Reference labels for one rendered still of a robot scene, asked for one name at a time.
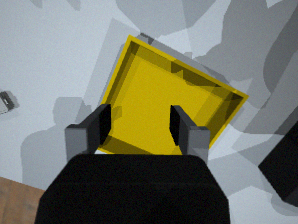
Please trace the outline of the yellow shallow tray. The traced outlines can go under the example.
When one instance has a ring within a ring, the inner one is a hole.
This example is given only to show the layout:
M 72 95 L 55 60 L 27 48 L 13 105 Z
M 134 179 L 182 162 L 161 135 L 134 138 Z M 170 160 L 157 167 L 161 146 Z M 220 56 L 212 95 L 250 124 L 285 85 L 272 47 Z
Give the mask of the yellow shallow tray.
M 101 102 L 111 104 L 111 130 L 97 150 L 182 155 L 169 130 L 171 105 L 180 105 L 197 126 L 211 131 L 210 149 L 248 97 L 128 35 Z

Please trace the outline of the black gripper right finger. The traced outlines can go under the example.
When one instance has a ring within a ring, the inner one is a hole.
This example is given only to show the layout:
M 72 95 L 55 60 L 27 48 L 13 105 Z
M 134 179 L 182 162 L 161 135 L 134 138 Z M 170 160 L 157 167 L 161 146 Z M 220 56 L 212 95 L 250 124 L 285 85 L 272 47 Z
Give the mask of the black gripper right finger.
M 180 105 L 171 105 L 169 130 L 182 155 L 198 156 L 207 165 L 211 131 L 206 126 L 197 126 Z

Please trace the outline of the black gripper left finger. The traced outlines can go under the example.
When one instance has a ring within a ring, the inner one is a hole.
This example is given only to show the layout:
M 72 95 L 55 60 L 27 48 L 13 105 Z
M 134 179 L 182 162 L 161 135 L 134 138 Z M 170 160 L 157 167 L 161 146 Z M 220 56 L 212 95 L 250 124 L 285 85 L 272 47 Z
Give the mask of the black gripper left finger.
M 101 104 L 80 124 L 64 129 L 67 163 L 76 155 L 95 154 L 111 130 L 111 104 Z

